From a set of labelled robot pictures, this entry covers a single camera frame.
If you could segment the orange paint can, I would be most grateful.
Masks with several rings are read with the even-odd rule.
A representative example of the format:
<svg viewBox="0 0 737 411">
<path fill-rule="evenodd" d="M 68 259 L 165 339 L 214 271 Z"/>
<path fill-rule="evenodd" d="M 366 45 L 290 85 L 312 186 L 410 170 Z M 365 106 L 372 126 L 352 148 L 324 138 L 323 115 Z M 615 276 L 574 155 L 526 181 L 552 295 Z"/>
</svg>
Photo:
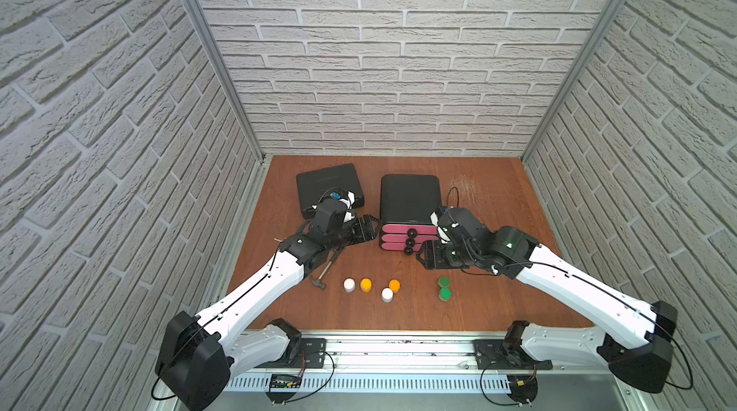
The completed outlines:
<svg viewBox="0 0 737 411">
<path fill-rule="evenodd" d="M 399 280 L 391 280 L 391 282 L 389 283 L 389 289 L 393 293 L 399 292 L 401 290 L 401 283 L 399 282 Z"/>
</svg>

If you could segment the black pink drawer cabinet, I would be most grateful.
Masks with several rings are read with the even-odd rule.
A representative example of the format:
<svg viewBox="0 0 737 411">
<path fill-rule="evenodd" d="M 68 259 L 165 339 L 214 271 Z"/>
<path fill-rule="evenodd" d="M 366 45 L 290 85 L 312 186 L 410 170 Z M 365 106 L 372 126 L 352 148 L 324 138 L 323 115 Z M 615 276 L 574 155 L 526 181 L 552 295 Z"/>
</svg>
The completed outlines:
<svg viewBox="0 0 737 411">
<path fill-rule="evenodd" d="M 439 239 L 433 214 L 441 207 L 441 184 L 433 175 L 387 174 L 381 180 L 380 248 L 406 256 Z"/>
</svg>

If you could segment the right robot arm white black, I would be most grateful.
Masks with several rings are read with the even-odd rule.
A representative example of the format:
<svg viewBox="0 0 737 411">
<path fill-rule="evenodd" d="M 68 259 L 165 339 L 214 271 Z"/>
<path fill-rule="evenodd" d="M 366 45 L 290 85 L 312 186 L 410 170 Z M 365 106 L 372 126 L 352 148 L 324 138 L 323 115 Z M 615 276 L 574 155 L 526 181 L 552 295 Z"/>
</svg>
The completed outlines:
<svg viewBox="0 0 737 411">
<path fill-rule="evenodd" d="M 426 269 L 476 267 L 531 286 L 587 318 L 592 328 L 545 328 L 525 321 L 508 330 L 506 357 L 605 365 L 618 380 L 650 394 L 669 385 L 678 311 L 666 301 L 648 303 L 615 290 L 561 259 L 512 226 L 491 231 L 465 208 L 441 207 L 430 215 L 438 239 L 422 244 Z"/>
</svg>

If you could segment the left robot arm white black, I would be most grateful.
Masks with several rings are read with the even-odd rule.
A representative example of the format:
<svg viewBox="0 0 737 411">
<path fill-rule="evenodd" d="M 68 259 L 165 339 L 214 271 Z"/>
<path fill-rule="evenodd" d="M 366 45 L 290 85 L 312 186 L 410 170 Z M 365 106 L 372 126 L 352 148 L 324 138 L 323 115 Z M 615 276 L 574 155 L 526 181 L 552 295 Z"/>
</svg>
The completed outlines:
<svg viewBox="0 0 737 411">
<path fill-rule="evenodd" d="M 376 239 L 381 222 L 357 216 L 347 199 L 328 195 L 266 263 L 223 299 L 195 315 L 182 311 L 166 325 L 155 363 L 157 381 L 189 410 L 209 407 L 230 379 L 265 363 L 296 361 L 301 332 L 283 319 L 245 329 L 282 294 L 305 281 L 328 257 Z"/>
</svg>

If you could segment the yellow paint can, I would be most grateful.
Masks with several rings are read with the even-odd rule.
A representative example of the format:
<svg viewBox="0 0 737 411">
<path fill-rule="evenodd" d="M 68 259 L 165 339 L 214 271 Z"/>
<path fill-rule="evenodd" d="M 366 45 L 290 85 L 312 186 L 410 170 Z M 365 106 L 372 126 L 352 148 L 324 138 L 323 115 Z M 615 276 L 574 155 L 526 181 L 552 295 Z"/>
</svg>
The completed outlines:
<svg viewBox="0 0 737 411">
<path fill-rule="evenodd" d="M 363 292 L 371 292 L 372 291 L 372 281 L 368 278 L 364 278 L 360 282 L 360 288 Z"/>
</svg>

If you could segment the white paint can left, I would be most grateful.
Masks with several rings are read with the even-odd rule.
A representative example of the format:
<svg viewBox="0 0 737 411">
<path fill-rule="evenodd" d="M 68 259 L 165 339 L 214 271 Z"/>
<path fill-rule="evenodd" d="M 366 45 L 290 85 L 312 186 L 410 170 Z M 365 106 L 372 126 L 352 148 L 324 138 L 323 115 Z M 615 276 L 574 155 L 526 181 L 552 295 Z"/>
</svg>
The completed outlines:
<svg viewBox="0 0 737 411">
<path fill-rule="evenodd" d="M 347 293 L 352 293 L 356 288 L 355 280 L 348 278 L 344 280 L 344 290 Z"/>
</svg>

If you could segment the white paint can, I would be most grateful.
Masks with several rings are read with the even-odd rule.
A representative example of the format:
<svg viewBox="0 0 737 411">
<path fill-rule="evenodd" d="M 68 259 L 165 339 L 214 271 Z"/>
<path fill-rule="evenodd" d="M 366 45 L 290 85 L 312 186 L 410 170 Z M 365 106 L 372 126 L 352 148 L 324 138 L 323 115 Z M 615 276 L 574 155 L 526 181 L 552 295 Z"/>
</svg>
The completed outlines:
<svg viewBox="0 0 737 411">
<path fill-rule="evenodd" d="M 391 288 L 388 288 L 388 287 L 387 288 L 384 288 L 381 291 L 381 299 L 382 299 L 382 301 L 384 303 L 387 303 L 387 304 L 388 303 L 391 303 L 391 301 L 393 301 L 393 296 L 394 295 L 395 294 L 393 293 L 393 290 L 391 290 Z"/>
<path fill-rule="evenodd" d="M 347 293 L 352 293 L 356 288 L 355 280 L 348 278 L 344 280 L 344 290 Z"/>
</svg>

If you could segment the white paint can right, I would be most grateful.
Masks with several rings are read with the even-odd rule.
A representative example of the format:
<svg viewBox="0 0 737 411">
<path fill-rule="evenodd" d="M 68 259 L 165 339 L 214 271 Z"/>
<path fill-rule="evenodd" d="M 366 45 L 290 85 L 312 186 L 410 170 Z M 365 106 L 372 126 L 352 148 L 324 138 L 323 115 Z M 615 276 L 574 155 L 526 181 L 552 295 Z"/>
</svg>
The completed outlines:
<svg viewBox="0 0 737 411">
<path fill-rule="evenodd" d="M 395 294 L 393 293 L 393 290 L 391 290 L 391 288 L 388 288 L 388 287 L 387 288 L 384 288 L 381 291 L 381 299 L 382 299 L 382 301 L 384 303 L 387 303 L 387 304 L 388 303 L 391 303 L 391 301 L 393 301 L 393 296 L 394 295 Z"/>
</svg>

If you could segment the white plastic water tap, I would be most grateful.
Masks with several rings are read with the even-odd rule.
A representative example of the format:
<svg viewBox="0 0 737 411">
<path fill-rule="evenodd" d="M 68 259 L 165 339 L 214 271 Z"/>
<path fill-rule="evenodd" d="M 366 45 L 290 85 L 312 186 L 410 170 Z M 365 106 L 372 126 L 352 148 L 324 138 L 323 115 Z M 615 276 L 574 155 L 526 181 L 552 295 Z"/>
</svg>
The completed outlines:
<svg viewBox="0 0 737 411">
<path fill-rule="evenodd" d="M 334 193 L 333 196 L 336 200 L 342 202 L 347 207 L 347 211 L 345 212 L 343 223 L 347 223 L 351 221 L 354 217 L 354 204 L 355 204 L 355 194 L 352 191 L 345 191 L 343 193 Z"/>
</svg>

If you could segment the black plastic tool case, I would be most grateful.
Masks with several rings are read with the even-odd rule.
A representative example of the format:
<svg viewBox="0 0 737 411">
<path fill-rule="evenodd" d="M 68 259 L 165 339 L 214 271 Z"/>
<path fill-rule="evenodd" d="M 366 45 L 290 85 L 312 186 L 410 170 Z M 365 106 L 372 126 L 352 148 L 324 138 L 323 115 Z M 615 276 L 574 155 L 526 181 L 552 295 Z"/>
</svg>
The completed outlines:
<svg viewBox="0 0 737 411">
<path fill-rule="evenodd" d="M 299 208 L 304 219 L 314 216 L 325 197 L 347 199 L 351 207 L 357 209 L 365 205 L 365 194 L 353 163 L 299 173 L 296 181 Z"/>
</svg>

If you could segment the right small connector board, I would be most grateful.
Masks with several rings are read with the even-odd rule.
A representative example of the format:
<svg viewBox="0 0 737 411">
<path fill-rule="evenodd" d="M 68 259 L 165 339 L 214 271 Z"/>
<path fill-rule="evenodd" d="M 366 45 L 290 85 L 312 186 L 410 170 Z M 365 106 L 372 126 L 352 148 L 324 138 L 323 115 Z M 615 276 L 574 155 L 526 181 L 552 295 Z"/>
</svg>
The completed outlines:
<svg viewBox="0 0 737 411">
<path fill-rule="evenodd" d="M 508 397 L 519 405 L 531 405 L 539 393 L 537 378 L 531 376 L 507 376 L 510 393 Z"/>
</svg>

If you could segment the left small circuit board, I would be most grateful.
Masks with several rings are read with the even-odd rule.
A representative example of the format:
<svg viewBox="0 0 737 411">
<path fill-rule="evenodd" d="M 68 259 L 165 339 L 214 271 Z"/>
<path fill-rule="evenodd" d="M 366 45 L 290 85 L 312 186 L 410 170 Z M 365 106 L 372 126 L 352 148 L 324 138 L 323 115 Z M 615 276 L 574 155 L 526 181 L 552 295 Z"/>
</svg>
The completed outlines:
<svg viewBox="0 0 737 411">
<path fill-rule="evenodd" d="M 272 374 L 267 398 L 272 404 L 284 404 L 293 399 L 301 389 L 302 377 L 288 374 Z"/>
</svg>

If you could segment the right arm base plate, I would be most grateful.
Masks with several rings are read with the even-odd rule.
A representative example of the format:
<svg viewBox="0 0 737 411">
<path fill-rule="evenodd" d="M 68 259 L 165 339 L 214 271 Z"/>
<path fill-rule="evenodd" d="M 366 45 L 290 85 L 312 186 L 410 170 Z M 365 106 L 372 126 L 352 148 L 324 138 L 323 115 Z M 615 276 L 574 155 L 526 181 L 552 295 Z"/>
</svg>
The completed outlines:
<svg viewBox="0 0 737 411">
<path fill-rule="evenodd" d="M 532 359 L 518 346 L 511 346 L 501 339 L 476 339 L 472 342 L 479 370 L 541 370 L 553 369 L 551 360 Z"/>
</svg>

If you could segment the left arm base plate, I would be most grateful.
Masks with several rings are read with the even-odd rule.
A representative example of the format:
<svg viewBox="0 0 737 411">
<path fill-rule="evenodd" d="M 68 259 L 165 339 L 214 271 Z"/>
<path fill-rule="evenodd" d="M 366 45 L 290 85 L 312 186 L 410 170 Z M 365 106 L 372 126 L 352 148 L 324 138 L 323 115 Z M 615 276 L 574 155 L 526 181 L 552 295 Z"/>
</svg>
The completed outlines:
<svg viewBox="0 0 737 411">
<path fill-rule="evenodd" d="M 327 340 L 320 337 L 301 339 L 297 347 L 289 347 L 285 355 L 272 362 L 262 363 L 257 369 L 291 368 L 322 369 L 326 361 Z"/>
</svg>

